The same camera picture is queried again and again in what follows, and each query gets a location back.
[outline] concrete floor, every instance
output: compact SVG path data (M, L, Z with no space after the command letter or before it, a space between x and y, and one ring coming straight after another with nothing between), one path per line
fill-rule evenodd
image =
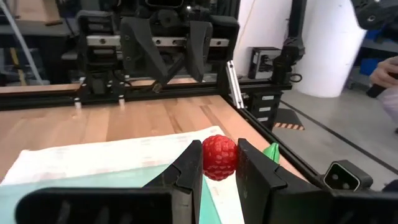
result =
M285 92L282 101L371 154L363 154L300 114L304 131L274 128L273 132L317 171L325 173L331 162L347 159L373 177L374 190L398 179L391 171L398 169L398 135L394 133L397 126L377 100L355 90L345 90L340 97L330 99L292 90ZM390 170L372 159L372 155L391 166Z

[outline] black camera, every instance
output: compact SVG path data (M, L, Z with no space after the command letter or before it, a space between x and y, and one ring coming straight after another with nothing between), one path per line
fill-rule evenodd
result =
M370 188L373 179L354 164L343 160L331 163L323 182L333 190L356 191Z

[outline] wooden table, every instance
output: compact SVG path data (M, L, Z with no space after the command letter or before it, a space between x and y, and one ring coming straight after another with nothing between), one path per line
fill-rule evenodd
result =
M218 95L135 101L126 103L124 108L119 105L101 105L84 106L80 111L72 106L1 111L0 180L23 149L39 150L71 144L177 134L210 126L219 126L234 141L246 138L260 150L269 146ZM285 158L280 158L280 164L304 179Z

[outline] raspberry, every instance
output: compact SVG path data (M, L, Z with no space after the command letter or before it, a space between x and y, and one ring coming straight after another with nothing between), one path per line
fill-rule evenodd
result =
M234 173L238 161L235 142L218 134L206 138L202 146L203 170L208 178L221 181Z

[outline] paper sheet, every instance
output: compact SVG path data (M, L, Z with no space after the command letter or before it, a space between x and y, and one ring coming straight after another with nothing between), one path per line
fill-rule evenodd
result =
M23 150L0 185L38 182L171 164L193 140L223 134L218 126L168 136L126 139L40 151ZM235 174L216 182L206 178L222 223L244 223Z

